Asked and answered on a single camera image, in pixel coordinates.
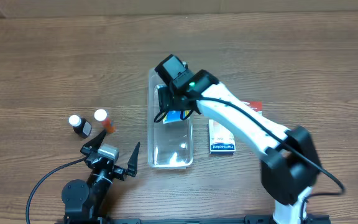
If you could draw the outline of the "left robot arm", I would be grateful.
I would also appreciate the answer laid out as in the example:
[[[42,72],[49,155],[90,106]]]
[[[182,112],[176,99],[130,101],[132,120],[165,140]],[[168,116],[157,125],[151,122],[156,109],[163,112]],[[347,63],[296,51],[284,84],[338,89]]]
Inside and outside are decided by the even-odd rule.
[[[127,167],[123,168],[116,164],[119,149],[103,143],[106,134],[105,130],[101,131],[80,149],[91,173],[86,181],[76,179],[64,186],[64,223],[113,223],[111,218],[101,213],[105,196],[115,179],[124,181],[128,176],[137,175],[140,143],[136,144]]]

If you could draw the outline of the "white Hansaplast box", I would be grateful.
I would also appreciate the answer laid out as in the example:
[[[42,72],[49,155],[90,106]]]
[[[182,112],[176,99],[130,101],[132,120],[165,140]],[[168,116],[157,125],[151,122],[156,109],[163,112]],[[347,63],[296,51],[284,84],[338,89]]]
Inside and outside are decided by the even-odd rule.
[[[210,154],[233,155],[236,152],[234,135],[228,129],[212,119],[208,129]]]

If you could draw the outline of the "clear plastic container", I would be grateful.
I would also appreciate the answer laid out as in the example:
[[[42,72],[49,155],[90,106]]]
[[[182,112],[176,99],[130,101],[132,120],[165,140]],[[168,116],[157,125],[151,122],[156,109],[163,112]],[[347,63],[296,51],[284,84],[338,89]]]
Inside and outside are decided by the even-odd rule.
[[[186,169],[193,162],[192,119],[155,123],[154,118],[160,111],[158,85],[165,84],[151,68],[147,97],[147,162],[155,169]]]

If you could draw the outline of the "orange bottle white cap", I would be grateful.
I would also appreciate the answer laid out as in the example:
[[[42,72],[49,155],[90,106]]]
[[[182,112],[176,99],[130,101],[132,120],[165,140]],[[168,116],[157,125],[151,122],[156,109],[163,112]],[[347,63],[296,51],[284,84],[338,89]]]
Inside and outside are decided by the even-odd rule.
[[[97,109],[94,112],[94,118],[95,120],[99,121],[103,128],[106,130],[107,133],[114,133],[115,132],[115,126],[113,125],[112,121],[110,120],[108,113],[104,109]]]

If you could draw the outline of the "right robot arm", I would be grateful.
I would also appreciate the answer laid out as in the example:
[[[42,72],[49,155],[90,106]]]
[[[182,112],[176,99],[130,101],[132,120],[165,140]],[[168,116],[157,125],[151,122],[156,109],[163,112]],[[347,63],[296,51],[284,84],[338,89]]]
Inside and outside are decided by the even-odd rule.
[[[320,173],[321,162],[311,134],[289,129],[254,111],[206,70],[193,73],[175,55],[155,68],[165,83],[159,91],[160,112],[188,111],[223,125],[244,141],[260,160],[261,183],[275,201],[271,223],[312,223],[307,198]]]

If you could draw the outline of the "dark bottle white cap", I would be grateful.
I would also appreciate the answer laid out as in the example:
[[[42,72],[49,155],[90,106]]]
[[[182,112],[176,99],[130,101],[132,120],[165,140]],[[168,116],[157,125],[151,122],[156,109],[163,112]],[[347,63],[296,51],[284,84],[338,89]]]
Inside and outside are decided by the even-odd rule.
[[[69,124],[73,127],[74,132],[81,138],[87,138],[91,134],[92,125],[78,115],[71,115],[68,119]]]

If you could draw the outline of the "red medicine box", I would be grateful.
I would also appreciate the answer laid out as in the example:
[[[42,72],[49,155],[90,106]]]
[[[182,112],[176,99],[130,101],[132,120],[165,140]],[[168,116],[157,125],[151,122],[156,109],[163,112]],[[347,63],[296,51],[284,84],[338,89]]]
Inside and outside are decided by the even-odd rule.
[[[261,101],[243,101],[243,103],[259,114],[262,114],[263,107]]]

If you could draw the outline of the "blue yellow VapoDrops box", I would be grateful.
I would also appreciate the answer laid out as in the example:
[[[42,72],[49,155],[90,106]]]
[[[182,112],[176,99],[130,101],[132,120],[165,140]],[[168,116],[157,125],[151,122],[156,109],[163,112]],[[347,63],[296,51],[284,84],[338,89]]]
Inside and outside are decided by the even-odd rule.
[[[163,118],[163,124],[174,123],[182,121],[183,118],[188,116],[189,111],[169,111]]]

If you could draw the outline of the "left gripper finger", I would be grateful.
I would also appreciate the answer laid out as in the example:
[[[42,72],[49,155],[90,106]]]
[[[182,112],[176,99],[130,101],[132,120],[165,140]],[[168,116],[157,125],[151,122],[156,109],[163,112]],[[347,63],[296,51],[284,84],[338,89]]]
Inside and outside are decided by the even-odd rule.
[[[140,142],[137,143],[134,148],[132,155],[127,163],[127,172],[126,174],[135,177],[138,170],[138,156],[139,156]]]
[[[106,134],[106,130],[101,131],[96,137],[85,143],[80,149],[80,152],[84,155],[90,155],[92,152],[97,152],[102,145]]]

